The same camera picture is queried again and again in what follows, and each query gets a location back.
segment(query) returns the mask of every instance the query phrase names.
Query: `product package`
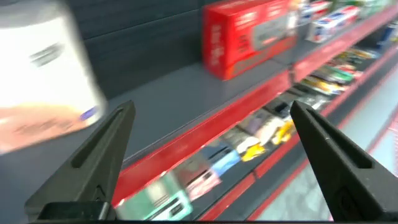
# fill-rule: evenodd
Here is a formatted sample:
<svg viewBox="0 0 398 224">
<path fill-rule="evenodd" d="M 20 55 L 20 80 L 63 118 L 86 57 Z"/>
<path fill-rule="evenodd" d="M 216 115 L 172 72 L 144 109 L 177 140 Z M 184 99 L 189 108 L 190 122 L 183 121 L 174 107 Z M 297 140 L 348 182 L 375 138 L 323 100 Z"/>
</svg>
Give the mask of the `product package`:
<svg viewBox="0 0 398 224">
<path fill-rule="evenodd" d="M 203 12 L 205 67 L 229 80 L 293 47 L 296 9 L 291 0 L 228 0 L 207 5 Z"/>
<path fill-rule="evenodd" d="M 328 63 L 326 63 L 326 66 L 330 70 L 336 71 L 339 74 L 346 76 L 347 79 L 350 79 L 351 77 L 358 79 L 363 74 L 363 71 L 359 71 L 355 65 L 339 58 L 330 60 Z"/>
<path fill-rule="evenodd" d="M 265 145 L 275 133 L 276 129 L 283 126 L 284 121 L 266 110 L 257 110 L 238 124 L 238 127 L 257 137 L 260 145 Z"/>
<path fill-rule="evenodd" d="M 218 175 L 200 153 L 183 161 L 173 171 L 178 181 L 187 190 L 191 201 L 201 197 L 221 183 Z"/>
<path fill-rule="evenodd" d="M 359 8 L 345 6 L 311 23 L 307 40 L 321 43 L 332 37 L 338 30 L 352 24 L 358 18 Z"/>
<path fill-rule="evenodd" d="M 2 4 L 0 40 L 0 153 L 100 119 L 106 102 L 66 6 Z"/>
<path fill-rule="evenodd" d="M 173 172 L 168 172 L 120 203 L 116 213 L 121 220 L 178 221 L 189 215 L 192 209 Z"/>
<path fill-rule="evenodd" d="M 326 15 L 329 12 L 330 6 L 331 2 L 325 0 L 318 0 L 307 4 L 300 13 L 299 25 L 307 24 Z"/>
<path fill-rule="evenodd" d="M 216 139 L 200 151 L 211 163 L 211 168 L 218 176 L 241 161 L 238 152 L 227 142 Z"/>
<path fill-rule="evenodd" d="M 260 145 L 260 140 L 243 130 L 233 127 L 221 136 L 221 139 L 231 144 L 241 156 L 243 162 L 252 160 L 266 152 Z"/>
<path fill-rule="evenodd" d="M 326 96 L 330 95 L 339 95 L 342 92 L 346 90 L 346 86 L 341 86 L 336 83 L 332 83 L 329 81 L 326 81 L 321 78 L 317 78 L 314 76 L 307 76 L 304 78 L 301 82 L 300 85 L 305 85 L 319 93 L 322 93 Z"/>
<path fill-rule="evenodd" d="M 377 42 L 377 49 L 381 50 L 388 42 L 393 39 L 394 33 L 397 32 L 398 21 L 390 22 L 386 28 L 384 28 L 380 40 Z"/>
</svg>

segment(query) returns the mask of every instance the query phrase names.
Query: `white container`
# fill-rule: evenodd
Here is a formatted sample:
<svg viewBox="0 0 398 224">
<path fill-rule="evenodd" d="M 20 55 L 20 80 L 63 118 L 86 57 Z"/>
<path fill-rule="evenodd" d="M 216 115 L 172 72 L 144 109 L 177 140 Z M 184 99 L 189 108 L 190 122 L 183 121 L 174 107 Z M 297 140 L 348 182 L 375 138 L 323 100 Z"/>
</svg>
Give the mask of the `white container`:
<svg viewBox="0 0 398 224">
<path fill-rule="evenodd" d="M 85 128 L 106 101 L 58 1 L 0 3 L 0 153 Z"/>
</svg>

